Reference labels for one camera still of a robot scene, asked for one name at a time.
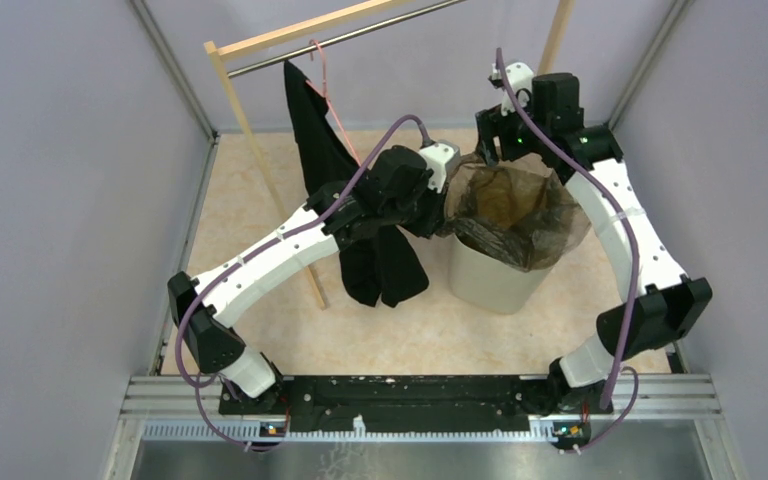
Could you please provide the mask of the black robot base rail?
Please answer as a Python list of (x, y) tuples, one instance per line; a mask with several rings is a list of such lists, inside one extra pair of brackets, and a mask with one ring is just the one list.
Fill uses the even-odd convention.
[(290, 428), (368, 433), (524, 432), (533, 416), (596, 408), (602, 386), (573, 388), (560, 375), (297, 376), (277, 391)]

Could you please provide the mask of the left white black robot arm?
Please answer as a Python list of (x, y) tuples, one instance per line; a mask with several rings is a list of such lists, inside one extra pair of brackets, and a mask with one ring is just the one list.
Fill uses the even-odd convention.
[(234, 332), (242, 314), (308, 265), (370, 243), (400, 246), (403, 231), (428, 238), (442, 224), (446, 180), (458, 147), (435, 142), (417, 151), (396, 145), (351, 179), (323, 185), (292, 216), (226, 263), (167, 283), (174, 323), (201, 372), (242, 392), (257, 413), (279, 404), (276, 368)]

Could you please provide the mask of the dark translucent trash bag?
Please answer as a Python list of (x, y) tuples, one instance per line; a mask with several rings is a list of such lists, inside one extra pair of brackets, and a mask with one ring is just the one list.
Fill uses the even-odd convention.
[(486, 165), (463, 157), (448, 181), (439, 237), (529, 272), (577, 248), (591, 223), (555, 172)]

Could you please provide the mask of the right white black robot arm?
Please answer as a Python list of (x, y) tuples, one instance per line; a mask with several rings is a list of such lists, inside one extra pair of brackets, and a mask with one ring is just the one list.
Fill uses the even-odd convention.
[(671, 256), (638, 200), (613, 132), (586, 126), (571, 73), (536, 75), (521, 62), (496, 67), (499, 105), (476, 115), (478, 153), (489, 165), (537, 154), (583, 209), (607, 254), (621, 305), (550, 366), (551, 409), (572, 412), (587, 397), (606, 409), (624, 361), (684, 338), (713, 297)]

